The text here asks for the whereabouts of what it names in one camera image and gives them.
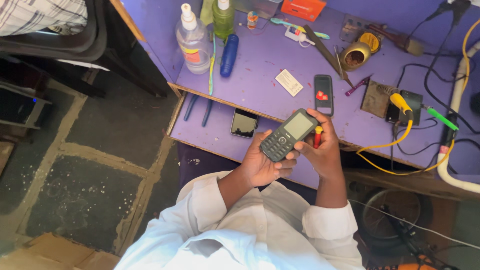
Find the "purple table surface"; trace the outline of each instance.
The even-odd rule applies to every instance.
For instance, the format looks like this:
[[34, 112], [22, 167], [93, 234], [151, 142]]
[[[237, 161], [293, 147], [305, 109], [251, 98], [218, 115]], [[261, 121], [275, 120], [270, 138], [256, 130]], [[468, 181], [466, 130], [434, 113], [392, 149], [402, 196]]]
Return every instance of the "purple table surface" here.
[[[238, 12], [236, 20], [243, 21], [244, 17], [244, 13]], [[294, 16], [285, 15], [285, 17], [294, 24], [305, 25], [306, 23], [305, 20]], [[314, 31], [326, 33], [331, 37], [330, 40], [322, 40], [322, 42], [333, 52], [334, 45], [338, 45], [340, 50], [349, 45], [349, 43], [339, 39], [343, 18], [343, 13], [325, 8], [315, 22], [308, 22], [307, 24]], [[249, 108], [260, 114], [285, 120], [294, 109], [314, 107], [313, 78], [316, 74], [328, 74], [333, 79], [335, 114], [332, 121], [339, 138], [362, 147], [382, 145], [392, 141], [391, 123], [360, 110], [365, 86], [361, 86], [350, 97], [346, 97], [345, 92], [350, 90], [349, 85], [345, 81], [339, 80], [334, 69], [316, 47], [300, 47], [298, 42], [284, 36], [286, 28], [282, 25], [267, 24], [266, 27], [266, 29], [249, 30], [244, 26], [237, 26], [236, 34], [240, 38], [240, 44], [232, 75], [229, 78], [221, 77], [219, 74], [220, 65], [215, 64], [213, 97], [231, 102], [235, 107]], [[217, 39], [217, 63], [220, 62], [219, 58], [223, 51], [223, 47], [219, 44], [221, 42]], [[437, 49], [426, 46], [425, 50], [436, 52]], [[432, 59], [433, 57], [428, 55], [415, 57], [405, 53], [395, 47], [390, 40], [384, 39], [382, 49], [373, 55], [365, 65], [354, 72], [349, 72], [348, 75], [353, 85], [372, 73], [374, 73], [373, 80], [382, 84], [396, 85], [400, 78], [402, 66], [408, 63], [430, 65]], [[452, 73], [456, 71], [456, 66], [456, 59], [444, 57], [437, 61], [434, 68], [443, 78], [451, 79]], [[294, 98], [275, 80], [281, 69], [287, 69], [303, 85], [303, 89]], [[446, 110], [438, 105], [423, 87], [426, 71], [425, 68], [421, 67], [407, 67], [399, 88], [422, 94], [424, 104], [434, 106], [440, 113], [445, 114]], [[208, 72], [195, 75], [187, 69], [186, 65], [183, 65], [176, 83], [208, 95], [208, 77]], [[452, 92], [452, 84], [442, 82], [433, 74], [430, 75], [428, 83], [432, 92], [448, 103]], [[464, 108], [460, 108], [461, 112], [469, 110], [468, 99], [469, 95], [465, 94], [462, 100]], [[474, 118], [471, 113], [466, 117], [474, 128], [480, 129], [478, 118]], [[427, 118], [430, 118], [430, 115], [423, 111], [420, 118], [420, 127], [434, 123], [426, 121]], [[431, 143], [438, 142], [442, 129], [443, 125], [439, 124], [425, 130], [412, 130], [400, 145], [405, 152], [414, 153]], [[462, 125], [460, 125], [460, 130], [467, 131], [465, 126]], [[223, 131], [218, 128], [215, 129], [215, 132], [222, 133]], [[205, 145], [205, 148], [213, 152], [220, 151], [211, 144]], [[390, 155], [389, 147], [373, 150], [384, 155]], [[432, 160], [432, 156], [437, 152], [438, 146], [432, 146], [417, 155], [404, 155], [397, 147], [394, 147], [395, 158], [421, 167], [427, 166]], [[480, 151], [471, 147], [468, 143], [463, 143], [462, 147], [454, 149], [451, 155], [451, 163], [459, 172], [480, 174]], [[240, 156], [238, 154], [232, 157], [237, 159]]]
[[[192, 96], [191, 93], [188, 93], [185, 98], [185, 102], [183, 103], [183, 107], [177, 117], [170, 137], [241, 162], [247, 152], [248, 146], [252, 143], [252, 139], [230, 133], [235, 108], [214, 101], [208, 122], [206, 126], [202, 128], [202, 120], [207, 106], [206, 98], [199, 97], [190, 112], [188, 120], [183, 120]], [[279, 126], [279, 122], [259, 117], [256, 131], [275, 130]], [[312, 188], [318, 187], [318, 174], [313, 170], [312, 165], [304, 156], [298, 159], [297, 166], [293, 169], [293, 173], [289, 179]]]

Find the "plastic bottle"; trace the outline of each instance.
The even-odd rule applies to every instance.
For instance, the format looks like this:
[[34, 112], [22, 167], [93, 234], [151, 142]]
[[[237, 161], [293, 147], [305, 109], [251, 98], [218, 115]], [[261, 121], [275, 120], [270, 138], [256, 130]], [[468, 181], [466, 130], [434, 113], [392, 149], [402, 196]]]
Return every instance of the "plastic bottle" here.
[[233, 19], [235, 7], [230, 5], [230, 0], [214, 0], [213, 5], [213, 30], [221, 39], [227, 39], [233, 34]]
[[232, 73], [233, 65], [237, 58], [238, 46], [239, 37], [236, 34], [230, 34], [223, 49], [222, 64], [220, 65], [220, 75], [222, 77], [229, 77]]
[[181, 19], [177, 23], [175, 33], [185, 64], [193, 74], [203, 74], [210, 69], [212, 56], [207, 28], [201, 20], [197, 21], [189, 4], [183, 4], [181, 11]]

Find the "smartphone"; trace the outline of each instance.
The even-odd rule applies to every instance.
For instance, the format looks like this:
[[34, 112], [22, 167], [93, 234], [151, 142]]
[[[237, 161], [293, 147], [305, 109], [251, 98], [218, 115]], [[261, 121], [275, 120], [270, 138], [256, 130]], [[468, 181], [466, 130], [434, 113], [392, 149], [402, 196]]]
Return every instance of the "smartphone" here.
[[260, 149], [273, 162], [282, 160], [293, 145], [305, 138], [318, 125], [318, 121], [305, 109], [298, 109], [260, 144]]
[[315, 75], [313, 79], [315, 89], [315, 107], [326, 116], [333, 116], [332, 77], [329, 75]]
[[246, 138], [252, 138], [253, 132], [257, 128], [258, 115], [235, 109], [230, 133]]

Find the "cardboard box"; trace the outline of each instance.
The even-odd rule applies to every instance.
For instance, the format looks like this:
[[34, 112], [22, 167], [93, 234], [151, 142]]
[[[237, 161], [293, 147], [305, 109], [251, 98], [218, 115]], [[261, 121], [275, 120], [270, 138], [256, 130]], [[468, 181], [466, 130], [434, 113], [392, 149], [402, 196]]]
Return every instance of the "cardboard box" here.
[[45, 233], [0, 258], [2, 270], [112, 270], [120, 261], [72, 240]]
[[326, 0], [284, 0], [281, 12], [313, 22], [326, 4]]

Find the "floor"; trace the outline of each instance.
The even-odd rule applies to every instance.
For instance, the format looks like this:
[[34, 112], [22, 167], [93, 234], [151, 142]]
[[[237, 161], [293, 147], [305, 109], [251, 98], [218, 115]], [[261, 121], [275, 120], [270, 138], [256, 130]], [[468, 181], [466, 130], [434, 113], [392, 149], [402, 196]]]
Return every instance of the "floor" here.
[[104, 71], [93, 84], [105, 99], [50, 81], [50, 117], [0, 177], [0, 254], [54, 232], [122, 255], [175, 204], [177, 151], [165, 130], [178, 98], [155, 98]]

